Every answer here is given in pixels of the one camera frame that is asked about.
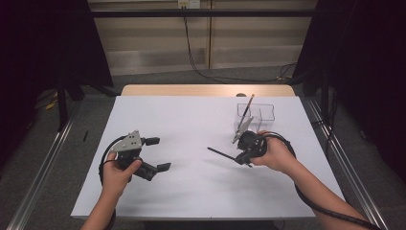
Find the gray floor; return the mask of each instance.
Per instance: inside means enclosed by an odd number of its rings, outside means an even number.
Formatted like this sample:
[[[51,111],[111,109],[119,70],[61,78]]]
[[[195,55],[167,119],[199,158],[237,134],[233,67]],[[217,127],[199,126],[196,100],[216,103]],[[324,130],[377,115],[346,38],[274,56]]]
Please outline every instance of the gray floor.
[[[242,68],[203,72],[211,76],[272,80],[280,74],[280,69]],[[243,80],[223,81],[259,83]],[[114,82],[113,90],[117,92],[120,92],[124,85],[129,83],[217,83],[200,77],[193,71],[136,77],[122,76],[115,77]],[[86,98],[81,103],[68,100],[70,110],[78,107],[79,111],[53,164],[51,173],[44,178],[44,187],[40,191],[33,209],[28,210],[28,219],[22,223],[26,229],[78,229],[83,223],[81,219],[71,218],[70,213],[114,104],[114,98],[108,98],[89,87],[83,87],[83,90]],[[297,95],[303,95],[301,85],[295,86],[294,90]],[[309,119],[313,121],[314,118],[309,114]],[[38,109],[33,125],[18,149],[12,153],[0,181],[0,229],[7,228],[18,205],[29,191],[36,173],[55,140],[57,127],[57,107],[50,110]],[[321,134],[320,128],[315,127],[315,132],[324,147],[326,140]],[[404,229],[406,227],[404,218],[406,217],[406,186],[381,160],[374,144],[361,137],[360,127],[340,103],[335,118],[334,132],[385,219],[388,229]],[[351,191],[352,188],[331,150],[328,151],[328,159],[347,201],[363,212],[362,205]],[[321,229],[315,219],[277,220],[275,225],[280,228],[284,226],[283,229]],[[144,229],[144,225],[141,222],[118,219],[115,229]]]

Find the transparent box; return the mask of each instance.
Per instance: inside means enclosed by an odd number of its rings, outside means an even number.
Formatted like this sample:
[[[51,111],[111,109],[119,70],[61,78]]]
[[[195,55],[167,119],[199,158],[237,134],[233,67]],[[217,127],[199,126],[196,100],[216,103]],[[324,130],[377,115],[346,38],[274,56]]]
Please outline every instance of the transparent box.
[[[275,121],[274,105],[269,103],[251,103],[244,115],[246,108],[247,103],[237,104],[235,131],[238,129],[239,124],[244,124],[251,117],[253,117],[253,121],[248,126],[248,130],[254,132],[258,132],[260,130],[271,130],[271,127]]]

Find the white table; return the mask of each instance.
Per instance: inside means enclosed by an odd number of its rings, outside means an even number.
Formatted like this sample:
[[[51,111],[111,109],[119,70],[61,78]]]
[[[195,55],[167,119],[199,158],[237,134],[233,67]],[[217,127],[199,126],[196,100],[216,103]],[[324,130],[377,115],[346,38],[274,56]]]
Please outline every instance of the white table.
[[[151,165],[171,162],[152,181],[133,176],[117,206],[117,216],[138,220],[292,219],[314,217],[297,196],[293,182],[265,167],[240,166],[207,147],[240,153],[231,140],[238,103],[248,98],[121,96],[116,99],[101,143],[72,212],[85,219],[102,189],[98,166],[117,137],[139,129],[161,138],[143,147]],[[255,97],[273,104],[272,130],[292,144],[298,159],[335,194],[343,197],[298,97]]]

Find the white wall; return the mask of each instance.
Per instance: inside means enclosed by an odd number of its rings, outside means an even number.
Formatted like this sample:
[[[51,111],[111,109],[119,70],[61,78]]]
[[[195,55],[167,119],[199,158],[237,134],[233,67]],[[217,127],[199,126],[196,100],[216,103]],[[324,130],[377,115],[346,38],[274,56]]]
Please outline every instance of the white wall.
[[[203,9],[314,9],[317,0],[201,0]],[[91,9],[177,9],[172,0],[89,0]],[[112,75],[192,69],[183,18],[96,18]],[[310,18],[188,18],[198,68],[297,60]]]

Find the black cable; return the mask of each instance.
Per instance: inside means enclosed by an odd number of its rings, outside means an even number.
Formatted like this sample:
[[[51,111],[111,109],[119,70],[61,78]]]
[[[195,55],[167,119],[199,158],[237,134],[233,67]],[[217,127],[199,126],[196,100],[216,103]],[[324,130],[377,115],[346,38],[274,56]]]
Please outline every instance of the black cable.
[[[205,78],[205,79],[208,79],[208,80],[217,81],[217,82],[220,82],[220,83],[223,83],[223,84],[227,84],[227,83],[224,82],[224,81],[222,81],[222,80],[253,81],[253,82],[272,82],[272,81],[278,81],[278,80],[280,79],[280,78],[274,78],[274,79],[271,79],[271,80],[247,80],[247,79],[238,79],[238,78],[230,78],[230,77],[219,77],[219,76],[207,76],[207,75],[204,75],[203,73],[201,73],[201,72],[197,69],[196,65],[194,64],[194,60],[193,60],[193,56],[192,56],[192,50],[191,50],[191,43],[190,43],[190,40],[189,40],[188,19],[187,19],[186,17],[184,17],[184,18],[183,18],[183,21],[184,21],[184,24],[185,24],[186,39],[187,39],[187,41],[188,41],[189,61],[190,61],[190,63],[191,63],[191,66],[192,66],[193,71],[194,71],[196,74],[200,75],[201,77],[203,77],[203,78]]]
[[[311,209],[313,209],[313,210],[315,210],[315,211],[317,211],[319,213],[325,214],[325,215],[330,216],[332,218],[336,218],[336,219],[344,220],[344,221],[347,221],[347,222],[355,223],[357,225],[366,227],[368,229],[380,230],[380,228],[378,226],[376,226],[376,225],[374,225],[374,224],[372,224],[372,223],[370,223],[368,221],[362,220],[360,218],[355,218],[355,217],[352,217],[352,216],[348,216],[348,215],[345,215],[345,214],[336,213],[336,212],[331,211],[329,209],[322,208],[319,205],[313,203],[311,200],[309,200],[302,193],[302,191],[298,188],[298,186],[296,184],[295,184],[295,188],[296,188],[296,192],[298,193],[301,200],[305,204],[307,204]]]
[[[102,185],[102,174],[103,174],[103,167],[104,164],[107,162],[112,162],[112,161],[116,161],[116,160],[106,160],[105,156],[107,155],[107,153],[110,152],[111,148],[114,146],[114,144],[116,144],[117,142],[123,140],[126,136],[121,136],[119,138],[117,138],[116,140],[114,140],[112,143],[110,143],[110,145],[108,145],[107,149],[105,149],[104,154],[101,157],[101,163],[99,164],[99,177],[101,179],[101,185]],[[116,209],[114,209],[113,215],[111,215],[110,221],[108,222],[107,226],[105,227],[106,230],[111,230],[113,229],[114,223],[116,222]]]
[[[290,142],[287,141],[286,139],[284,139],[279,133],[265,132],[260,137],[254,138],[253,140],[251,140],[251,142],[255,142],[255,141],[259,140],[259,139],[264,139],[266,141],[267,137],[274,137],[274,138],[278,138],[279,140],[281,140],[286,145],[286,147],[289,149],[290,153],[296,158],[296,153],[293,150],[292,146],[290,145]],[[302,191],[298,188],[298,186],[296,184],[295,184],[295,189],[296,189],[296,192],[298,193],[299,198],[306,205],[308,205],[311,209],[313,209],[313,210],[315,210],[315,211],[317,211],[319,213],[325,214],[325,215],[330,216],[332,218],[336,218],[336,219],[344,220],[344,221],[347,221],[347,222],[351,222],[351,223],[366,227],[368,229],[380,230],[380,228],[378,226],[376,226],[376,225],[374,225],[374,224],[372,224],[372,223],[370,223],[368,221],[362,220],[360,218],[351,217],[351,216],[348,216],[348,215],[345,215],[345,214],[337,213],[337,212],[331,211],[329,209],[325,209],[325,208],[315,204],[314,202],[309,200],[302,193]]]
[[[292,78],[292,79],[288,80],[287,82],[285,82],[285,84],[295,85],[295,84],[302,83],[305,80],[305,78],[311,74],[315,74],[315,70],[312,68],[308,68],[308,69],[304,70],[301,74],[295,76],[295,78]]]
[[[290,67],[296,65],[297,63],[298,63],[298,62],[293,62],[293,63],[290,63],[290,64],[285,64],[284,66],[281,67],[281,70],[280,70],[280,73],[281,73],[280,78],[281,78],[281,80],[283,80],[283,76],[284,76],[284,75],[286,74],[286,72],[290,69]]]
[[[117,142],[123,140],[126,136],[121,136],[119,138],[117,138],[116,140],[114,140],[112,143],[110,143],[110,145],[108,145],[107,149],[105,149],[104,154],[101,157],[101,163],[99,164],[99,177],[101,179],[101,184],[102,184],[102,170],[103,170],[103,166],[104,166],[104,159],[105,156],[107,155],[107,153],[110,152],[111,148],[114,146],[114,144],[116,144]]]
[[[328,161],[328,144],[331,141],[332,136],[334,135],[334,121],[335,121],[335,114],[337,113],[338,109],[338,102],[337,102],[337,94],[334,92],[332,96],[332,102],[331,102],[331,109],[328,113],[328,123],[329,124],[329,132],[326,140],[326,146],[325,146],[325,156]]]

